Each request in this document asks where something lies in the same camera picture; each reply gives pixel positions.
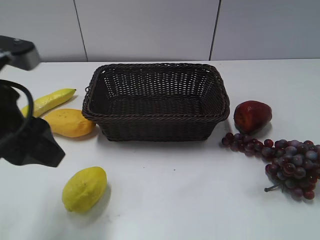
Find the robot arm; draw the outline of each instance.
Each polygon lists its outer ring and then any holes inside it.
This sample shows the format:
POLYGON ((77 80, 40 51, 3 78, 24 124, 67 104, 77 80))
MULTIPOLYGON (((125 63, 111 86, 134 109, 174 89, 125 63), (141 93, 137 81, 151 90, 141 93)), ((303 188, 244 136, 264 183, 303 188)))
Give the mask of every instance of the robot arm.
MULTIPOLYGON (((40 63, 35 45, 30 41, 0 36, 0 70, 5 65, 32 70, 40 63)), ((41 164, 57 167, 64 151, 56 143, 49 124, 33 117, 33 99, 24 86, 0 79, 0 158, 21 166, 41 164), (17 106, 19 89, 27 97, 28 113, 24 118, 17 106)))

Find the black cable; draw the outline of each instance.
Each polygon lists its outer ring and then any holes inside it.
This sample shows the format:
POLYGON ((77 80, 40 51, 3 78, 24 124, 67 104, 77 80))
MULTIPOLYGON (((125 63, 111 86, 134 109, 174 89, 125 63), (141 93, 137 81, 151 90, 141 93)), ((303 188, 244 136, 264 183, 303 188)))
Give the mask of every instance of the black cable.
POLYGON ((26 95, 26 98, 28 100, 28 112, 26 114, 26 117, 25 117, 22 125, 20 126, 20 128, 13 135, 11 135, 8 139, 6 139, 6 141, 8 143, 13 138, 17 137, 30 124, 32 116, 34 114, 34 100, 32 98, 31 93, 29 92, 29 90, 26 87, 20 85, 19 83, 0 79, 0 85, 5 85, 5 86, 9 86, 9 87, 13 87, 13 88, 21 90, 26 95))

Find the grape bunch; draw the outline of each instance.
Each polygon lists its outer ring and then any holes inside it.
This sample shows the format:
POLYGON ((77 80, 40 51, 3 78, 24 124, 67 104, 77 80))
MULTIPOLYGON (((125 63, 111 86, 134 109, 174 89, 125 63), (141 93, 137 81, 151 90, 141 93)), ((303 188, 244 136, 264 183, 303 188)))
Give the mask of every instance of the grape bunch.
POLYGON ((276 141, 266 139, 263 143, 248 135, 227 133, 221 143, 233 151, 252 156, 260 153, 268 162, 266 174, 274 186, 265 188, 265 192, 276 187, 286 188, 293 197, 312 200, 314 189, 320 179, 320 145, 312 141, 298 140, 276 141))

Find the red apple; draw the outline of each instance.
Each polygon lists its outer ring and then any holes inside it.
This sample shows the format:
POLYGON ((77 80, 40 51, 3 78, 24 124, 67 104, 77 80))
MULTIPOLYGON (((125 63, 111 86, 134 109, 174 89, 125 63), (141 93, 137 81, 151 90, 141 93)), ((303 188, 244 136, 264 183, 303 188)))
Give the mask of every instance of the red apple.
POLYGON ((254 134, 272 119, 270 106, 259 101, 245 101, 234 110, 234 125, 242 134, 254 134))

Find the grape stem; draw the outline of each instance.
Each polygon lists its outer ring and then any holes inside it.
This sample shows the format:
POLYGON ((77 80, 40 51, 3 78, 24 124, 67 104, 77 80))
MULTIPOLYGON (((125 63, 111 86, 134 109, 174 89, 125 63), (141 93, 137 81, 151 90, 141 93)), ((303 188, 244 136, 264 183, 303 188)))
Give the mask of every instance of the grape stem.
POLYGON ((276 184, 276 185, 273 185, 273 186, 271 186, 271 187, 266 187, 266 188, 264 189, 264 191, 267 193, 267 192, 271 191, 272 189, 275 189, 275 188, 279 187, 281 184, 282 184, 282 183, 280 182, 280 183, 278 183, 278 184, 276 184))

